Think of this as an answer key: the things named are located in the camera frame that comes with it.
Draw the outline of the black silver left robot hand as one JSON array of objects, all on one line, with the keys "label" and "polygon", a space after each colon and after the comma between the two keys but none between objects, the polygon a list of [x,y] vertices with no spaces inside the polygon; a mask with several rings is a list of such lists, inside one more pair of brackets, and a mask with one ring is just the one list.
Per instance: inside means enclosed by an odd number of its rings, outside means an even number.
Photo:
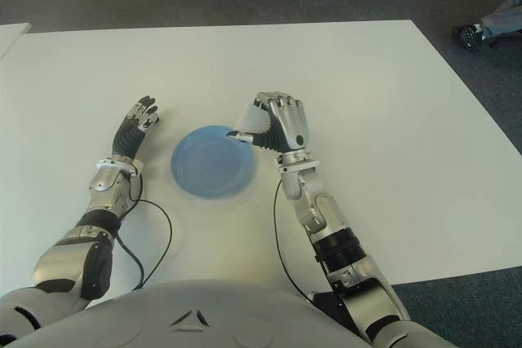
[{"label": "black silver left robot hand", "polygon": [[155,103],[146,95],[130,108],[113,138],[113,155],[135,159],[145,135],[159,121]]}]

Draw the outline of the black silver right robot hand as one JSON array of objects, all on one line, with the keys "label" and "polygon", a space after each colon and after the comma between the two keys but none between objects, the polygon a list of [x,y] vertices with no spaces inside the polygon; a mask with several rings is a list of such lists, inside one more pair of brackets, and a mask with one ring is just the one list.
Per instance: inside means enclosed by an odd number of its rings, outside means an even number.
[{"label": "black silver right robot hand", "polygon": [[232,130],[226,134],[228,139],[279,153],[307,146],[308,126],[301,100],[278,91],[260,92],[254,99],[254,106],[268,115],[268,128],[263,132]]}]

